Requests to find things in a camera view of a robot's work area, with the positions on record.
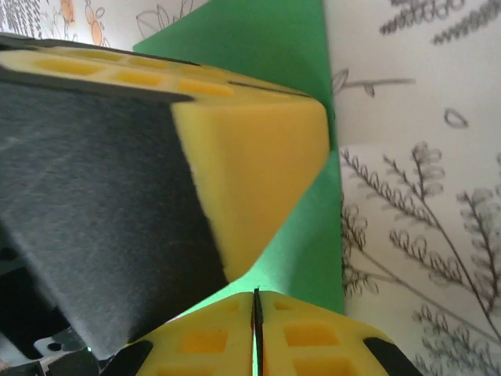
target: black rubber piece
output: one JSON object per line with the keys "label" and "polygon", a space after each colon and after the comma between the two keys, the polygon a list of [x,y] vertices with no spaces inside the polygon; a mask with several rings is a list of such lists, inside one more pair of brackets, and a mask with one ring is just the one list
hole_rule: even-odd
{"label": "black rubber piece", "polygon": [[265,371],[264,365],[264,339],[263,339],[263,308],[261,305],[261,297],[259,296],[259,288],[254,289],[254,302],[252,305],[252,326],[254,327],[254,335],[256,336],[256,353],[258,358],[258,376],[263,376]]}
{"label": "black rubber piece", "polygon": [[0,376],[53,376],[45,375],[39,362],[24,364],[23,366],[7,368],[0,371]]}
{"label": "black rubber piece", "polygon": [[151,342],[140,341],[122,349],[113,360],[111,360],[101,373],[101,376],[135,376],[150,354],[152,348],[153,344]]}
{"label": "black rubber piece", "polygon": [[99,363],[87,349],[72,352],[49,364],[50,376],[99,376]]}
{"label": "black rubber piece", "polygon": [[306,98],[310,98],[309,95],[302,94],[300,92],[289,92],[287,90],[280,90],[280,89],[275,89],[275,88],[266,88],[265,86],[246,84],[244,82],[238,82],[238,81],[228,81],[228,83],[230,85],[242,86],[244,88],[259,89],[259,90],[265,90],[266,92],[278,92],[280,94],[288,94],[290,96],[303,96],[303,97],[306,97]]}
{"label": "black rubber piece", "polygon": [[171,112],[193,98],[6,69],[0,92],[0,228],[98,360],[227,285]]}
{"label": "black rubber piece", "polygon": [[423,376],[397,345],[376,337],[366,338],[363,342],[388,376]]}

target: line drawing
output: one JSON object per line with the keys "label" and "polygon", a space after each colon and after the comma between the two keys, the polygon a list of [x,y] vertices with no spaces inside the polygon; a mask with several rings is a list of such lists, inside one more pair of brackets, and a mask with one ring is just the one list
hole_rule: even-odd
{"label": "line drawing", "polygon": [[470,125],[468,120],[453,108],[446,108],[444,112],[445,123],[453,129],[465,129]]}
{"label": "line drawing", "polygon": [[351,81],[348,82],[349,69],[339,70],[332,77],[333,94],[339,94],[345,89],[363,88],[368,96],[374,98],[376,96],[376,87],[383,85],[410,85],[415,84],[416,80],[412,78],[390,78],[386,80],[366,80],[366,81]]}
{"label": "line drawing", "polygon": [[85,18],[91,27],[92,43],[102,47],[110,47],[108,39],[104,36],[104,24],[101,19],[106,10],[100,6],[94,11],[92,8],[91,0],[85,0]]}
{"label": "line drawing", "polygon": [[461,21],[455,23],[442,33],[436,34],[431,43],[434,45],[443,45],[452,40],[465,38],[470,33],[479,31],[481,28],[497,20],[499,13],[501,13],[501,0],[487,0],[480,5],[478,10],[470,11]]}
{"label": "line drawing", "polygon": [[[496,160],[498,162],[499,167],[501,168],[501,153],[498,153]],[[496,195],[501,198],[501,183],[496,185]]]}
{"label": "line drawing", "polygon": [[181,0],[179,14],[169,16],[168,11],[160,4],[156,9],[148,9],[138,14],[135,19],[139,32],[143,39],[146,39],[158,31],[165,29],[175,21],[180,20],[193,10],[193,0]]}
{"label": "line drawing", "polygon": [[466,0],[408,0],[397,2],[393,6],[401,6],[400,13],[380,27],[382,35],[394,34],[397,31],[423,23],[430,24],[435,20],[446,20],[452,12],[464,8]]}
{"label": "line drawing", "polygon": [[65,41],[78,41],[76,33],[70,34],[70,27],[74,25],[73,0],[61,0],[59,9],[53,8],[52,14],[41,14],[41,28],[43,38],[63,39]]}
{"label": "line drawing", "polygon": [[41,38],[40,2],[3,0],[0,2],[0,31],[7,29],[30,38]]}
{"label": "line drawing", "polygon": [[[422,24],[444,22],[453,13],[459,14],[464,10],[466,3],[467,0],[391,0],[391,6],[399,6],[401,10],[380,27],[380,33],[389,35]],[[501,0],[485,0],[479,8],[469,11],[461,20],[437,33],[431,39],[431,43],[444,45],[466,38],[498,19],[499,13],[501,13]]]}
{"label": "line drawing", "polygon": [[[398,178],[394,185],[385,181],[380,173],[370,171],[348,149],[340,154],[343,168],[350,169],[351,177],[369,191],[367,199],[382,200],[382,210],[394,211],[395,225],[405,221],[419,230],[417,236],[412,236],[405,228],[390,228],[388,240],[393,249],[404,254],[409,262],[420,265],[437,287],[444,291],[450,287],[462,289],[475,301],[484,323],[479,326],[461,313],[447,309],[371,255],[366,249],[368,219],[359,212],[357,204],[348,204],[343,198],[341,233],[345,295],[361,295],[363,291],[377,294],[381,284],[386,283],[405,288],[423,301],[421,307],[414,310],[412,320],[423,328],[422,345],[429,360],[417,354],[414,363],[424,375],[448,376],[467,371],[478,376],[500,376],[501,364],[496,355],[501,351],[501,327],[495,318],[501,316],[501,200],[494,194],[495,190],[480,187],[456,195],[458,215],[470,237],[471,253],[467,262],[429,202],[430,198],[444,192],[441,180],[445,177],[445,169],[440,165],[440,150],[430,148],[425,142],[416,144],[410,152],[411,173],[401,168],[400,162],[384,155],[387,174]],[[496,158],[501,166],[501,153]],[[439,235],[440,241],[436,244],[429,241],[430,231]],[[440,243],[441,253],[432,249]],[[353,252],[361,255],[377,272],[353,266]],[[445,367],[452,373],[446,374]]]}

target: fern drawing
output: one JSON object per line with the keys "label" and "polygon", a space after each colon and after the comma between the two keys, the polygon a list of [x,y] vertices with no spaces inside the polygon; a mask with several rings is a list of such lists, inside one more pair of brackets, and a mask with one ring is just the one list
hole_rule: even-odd
{"label": "fern drawing", "polygon": [[0,31],[41,38],[40,2],[37,0],[0,2]]}
{"label": "fern drawing", "polygon": [[[380,27],[382,35],[432,22],[445,22],[453,13],[464,10],[466,0],[391,0],[392,6],[401,7],[400,13]],[[471,10],[460,21],[446,27],[432,39],[433,45],[465,38],[494,22],[501,12],[501,0],[486,0],[478,8]]]}
{"label": "fern drawing", "polygon": [[193,10],[193,0],[180,0],[180,2],[179,12],[175,15],[169,15],[160,4],[157,4],[156,9],[148,9],[138,14],[135,18],[142,37],[146,39],[156,34]]}
{"label": "fern drawing", "polygon": [[[419,265],[437,287],[454,286],[471,296],[485,323],[477,325],[461,313],[446,308],[371,255],[366,249],[366,231],[370,224],[356,204],[345,202],[341,213],[344,293],[347,297],[364,291],[377,294],[381,284],[386,283],[407,289],[423,302],[415,310],[413,320],[424,331],[422,345],[429,360],[418,355],[414,362],[424,375],[449,376],[466,371],[475,376],[501,376],[499,357],[496,359],[501,351],[501,328],[495,322],[495,318],[501,316],[501,195],[496,187],[456,195],[458,216],[470,237],[470,264],[458,252],[429,203],[431,197],[444,192],[442,152],[422,142],[411,149],[409,158],[412,171],[402,168],[399,161],[383,156],[387,174],[397,179],[397,183],[390,184],[377,172],[371,172],[349,150],[341,151],[344,168],[350,169],[351,177],[367,189],[367,198],[378,199],[383,202],[383,209],[392,210],[395,225],[405,222],[420,231],[413,236],[404,228],[389,229],[387,238],[392,248],[408,262]],[[497,161],[501,167],[501,153]],[[431,232],[442,239],[445,251],[439,253],[433,249],[428,241]],[[353,266],[354,252],[378,272],[369,273]]]}

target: yellow foam block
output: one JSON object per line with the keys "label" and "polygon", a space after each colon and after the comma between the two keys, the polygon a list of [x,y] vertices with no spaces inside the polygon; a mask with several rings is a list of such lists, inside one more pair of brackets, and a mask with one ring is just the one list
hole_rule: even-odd
{"label": "yellow foam block", "polygon": [[266,376],[387,376],[363,340],[382,332],[315,305],[260,292]]}
{"label": "yellow foam block", "polygon": [[251,376],[252,293],[232,295],[149,333],[136,376]]}
{"label": "yellow foam block", "polygon": [[8,51],[14,71],[172,92],[175,127],[228,281],[245,274],[326,163],[325,108],[313,98],[213,67],[113,51]]}

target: green paper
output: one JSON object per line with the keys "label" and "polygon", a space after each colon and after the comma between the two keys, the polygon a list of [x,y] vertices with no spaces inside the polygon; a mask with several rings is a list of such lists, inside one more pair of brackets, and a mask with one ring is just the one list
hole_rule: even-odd
{"label": "green paper", "polygon": [[333,152],[287,222],[248,274],[189,312],[260,287],[342,313],[341,177],[321,0],[211,0],[134,51],[301,90],[329,115]]}

